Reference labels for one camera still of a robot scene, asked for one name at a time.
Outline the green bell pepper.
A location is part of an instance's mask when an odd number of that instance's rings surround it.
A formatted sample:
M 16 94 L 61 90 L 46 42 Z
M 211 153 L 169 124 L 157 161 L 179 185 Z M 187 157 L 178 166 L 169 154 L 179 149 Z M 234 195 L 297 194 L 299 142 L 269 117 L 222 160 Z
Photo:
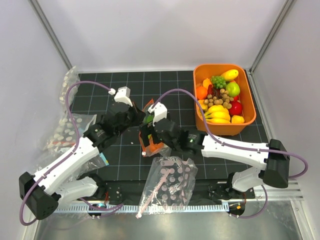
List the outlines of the green bell pepper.
M 153 124 L 154 115 L 146 113 L 145 118 L 143 119 L 143 123 L 146 125 Z

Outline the orange pumpkin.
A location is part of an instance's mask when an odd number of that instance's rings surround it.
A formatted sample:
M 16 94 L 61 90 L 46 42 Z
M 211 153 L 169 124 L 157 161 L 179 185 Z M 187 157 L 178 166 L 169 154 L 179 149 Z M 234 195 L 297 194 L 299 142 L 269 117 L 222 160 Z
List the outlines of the orange pumpkin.
M 158 144 L 150 144 L 147 147 L 147 150 L 150 154 L 156 154 L 158 153 L 161 149 L 163 148 L 163 143 L 158 143 Z

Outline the clear bag orange zipper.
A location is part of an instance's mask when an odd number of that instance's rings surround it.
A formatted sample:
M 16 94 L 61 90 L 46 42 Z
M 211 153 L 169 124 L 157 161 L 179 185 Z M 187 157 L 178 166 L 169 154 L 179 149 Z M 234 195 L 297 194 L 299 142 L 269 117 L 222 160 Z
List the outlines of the clear bag orange zipper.
M 171 148 L 164 143 L 154 143 L 151 131 L 154 116 L 148 112 L 148 109 L 154 104 L 152 98 L 142 109 L 145 113 L 145 117 L 142 124 L 139 126 L 139 142 L 142 147 L 142 156 L 151 157 L 156 154 L 160 154 L 162 157 L 168 157 L 171 154 Z

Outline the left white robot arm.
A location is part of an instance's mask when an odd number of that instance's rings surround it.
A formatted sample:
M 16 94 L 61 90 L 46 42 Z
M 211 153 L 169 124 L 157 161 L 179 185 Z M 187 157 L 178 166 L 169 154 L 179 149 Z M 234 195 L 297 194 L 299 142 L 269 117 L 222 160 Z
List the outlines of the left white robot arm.
M 24 207 L 33 213 L 36 220 L 49 217 L 59 205 L 82 197 L 101 200 L 106 195 L 106 186 L 97 175 L 62 185 L 63 182 L 83 164 L 98 156 L 130 127 L 137 127 L 146 114 L 135 104 L 116 102 L 100 120 L 90 126 L 76 143 L 63 155 L 40 171 L 24 172 L 18 179 L 22 205 L 19 218 L 24 226 Z

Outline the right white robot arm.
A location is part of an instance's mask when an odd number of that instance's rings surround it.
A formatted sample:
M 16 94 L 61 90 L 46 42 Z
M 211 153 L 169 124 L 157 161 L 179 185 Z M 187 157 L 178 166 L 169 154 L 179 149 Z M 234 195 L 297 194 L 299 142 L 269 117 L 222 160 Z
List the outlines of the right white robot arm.
M 228 176 L 225 192 L 230 198 L 237 198 L 243 192 L 265 184 L 286 189 L 289 185 L 290 157 L 283 143 L 271 139 L 269 143 L 251 143 L 223 137 L 211 137 L 196 129 L 185 130 L 169 119 L 156 124 L 142 123 L 141 145 L 163 143 L 184 156 L 200 154 L 205 158 L 219 158 L 249 165 L 250 168 Z

